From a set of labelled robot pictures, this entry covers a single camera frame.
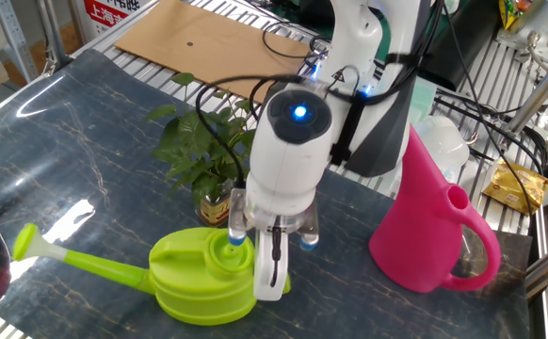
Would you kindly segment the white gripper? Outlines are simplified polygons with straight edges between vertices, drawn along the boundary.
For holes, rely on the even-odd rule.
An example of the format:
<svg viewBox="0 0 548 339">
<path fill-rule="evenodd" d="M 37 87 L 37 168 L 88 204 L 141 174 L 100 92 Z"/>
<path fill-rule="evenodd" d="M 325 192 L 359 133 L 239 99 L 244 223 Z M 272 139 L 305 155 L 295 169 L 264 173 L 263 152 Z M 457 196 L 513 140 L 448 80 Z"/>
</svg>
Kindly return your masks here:
<svg viewBox="0 0 548 339">
<path fill-rule="evenodd" d="M 274 240 L 272 232 L 256 233 L 253 293 L 261 301 L 280 300 L 288 276 L 288 235 Z"/>
</svg>

